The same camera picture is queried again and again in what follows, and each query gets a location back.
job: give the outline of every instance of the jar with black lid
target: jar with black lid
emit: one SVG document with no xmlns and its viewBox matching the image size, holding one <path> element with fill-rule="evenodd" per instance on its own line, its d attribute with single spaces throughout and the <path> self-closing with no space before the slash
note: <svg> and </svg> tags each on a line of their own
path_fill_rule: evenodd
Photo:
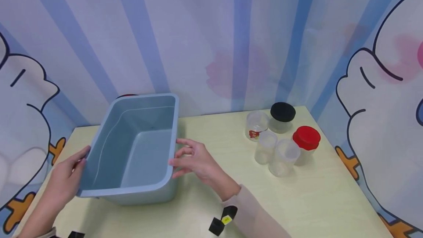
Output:
<svg viewBox="0 0 423 238">
<path fill-rule="evenodd" d="M 272 118 L 269 129 L 274 133 L 285 133 L 292 127 L 291 121 L 295 118 L 295 108 L 285 102 L 277 102 L 270 109 Z"/>
</svg>

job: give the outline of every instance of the hand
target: hand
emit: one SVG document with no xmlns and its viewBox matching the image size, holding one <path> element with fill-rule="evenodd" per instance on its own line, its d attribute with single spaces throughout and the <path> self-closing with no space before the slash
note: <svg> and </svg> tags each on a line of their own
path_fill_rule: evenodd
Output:
<svg viewBox="0 0 423 238">
<path fill-rule="evenodd" d="M 50 232 L 59 212 L 75 197 L 91 147 L 86 146 L 53 169 L 47 187 L 25 223 L 19 238 L 33 238 Z"/>
<path fill-rule="evenodd" d="M 75 197 L 87 162 L 85 156 L 90 149 L 90 146 L 86 146 L 54 167 L 40 202 L 45 200 L 62 210 Z"/>
<path fill-rule="evenodd" d="M 169 160 L 169 164 L 175 169 L 181 168 L 173 174 L 174 179 L 194 172 L 201 182 L 214 189 L 222 201 L 239 193 L 241 187 L 223 171 L 203 143 L 181 138 L 177 139 L 176 143 L 185 146 L 176 152 L 174 159 Z"/>
</svg>

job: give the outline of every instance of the left hand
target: left hand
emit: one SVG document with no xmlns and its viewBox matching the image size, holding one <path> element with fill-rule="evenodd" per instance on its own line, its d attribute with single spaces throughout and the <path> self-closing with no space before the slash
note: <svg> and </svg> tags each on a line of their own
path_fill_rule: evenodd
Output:
<svg viewBox="0 0 423 238">
<path fill-rule="evenodd" d="M 40 202 L 45 200 L 50 206 L 62 210 L 75 197 L 87 162 L 85 156 L 90 149 L 86 146 L 54 167 Z"/>
</svg>

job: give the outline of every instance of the black tape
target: black tape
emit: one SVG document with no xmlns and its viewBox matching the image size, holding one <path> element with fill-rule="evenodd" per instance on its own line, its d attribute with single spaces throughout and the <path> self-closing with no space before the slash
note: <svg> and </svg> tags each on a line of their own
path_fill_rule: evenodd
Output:
<svg viewBox="0 0 423 238">
<path fill-rule="evenodd" d="M 84 236 L 85 236 L 85 233 L 80 233 L 80 232 L 74 232 L 74 231 L 72 231 L 72 232 L 69 234 L 68 238 L 84 238 Z"/>
<path fill-rule="evenodd" d="M 231 219 L 234 219 L 237 212 L 238 212 L 238 208 L 235 206 L 225 207 L 223 209 L 222 218 L 220 218 L 220 220 L 222 220 L 223 217 L 225 216 L 229 216 Z"/>
<path fill-rule="evenodd" d="M 223 232 L 223 229 L 225 229 L 225 224 L 223 224 L 220 219 L 213 218 L 213 221 L 209 227 L 209 231 L 214 235 L 219 236 Z"/>
</svg>

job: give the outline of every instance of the clear plastic jar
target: clear plastic jar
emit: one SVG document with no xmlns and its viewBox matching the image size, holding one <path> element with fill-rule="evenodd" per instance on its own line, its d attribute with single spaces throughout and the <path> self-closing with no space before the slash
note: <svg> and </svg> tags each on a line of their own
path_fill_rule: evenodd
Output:
<svg viewBox="0 0 423 238">
<path fill-rule="evenodd" d="M 269 129 L 274 133 L 285 133 L 292 127 L 291 121 L 295 118 L 295 108 L 285 102 L 277 102 L 270 109 L 272 118 Z"/>
<path fill-rule="evenodd" d="M 261 111 L 253 111 L 247 115 L 245 136 L 251 141 L 258 141 L 260 133 L 267 130 L 269 117 Z"/>
<path fill-rule="evenodd" d="M 269 163 L 269 171 L 277 177 L 286 176 L 299 156 L 300 147 L 292 140 L 282 139 L 276 144 L 273 159 Z"/>
<path fill-rule="evenodd" d="M 278 138 L 273 132 L 265 130 L 260 133 L 258 141 L 254 159 L 260 165 L 265 165 L 269 163 L 273 156 Z"/>
<path fill-rule="evenodd" d="M 300 157 L 295 162 L 296 166 L 308 163 L 320 143 L 320 134 L 309 126 L 299 127 L 292 136 L 292 140 L 300 147 Z"/>
</svg>

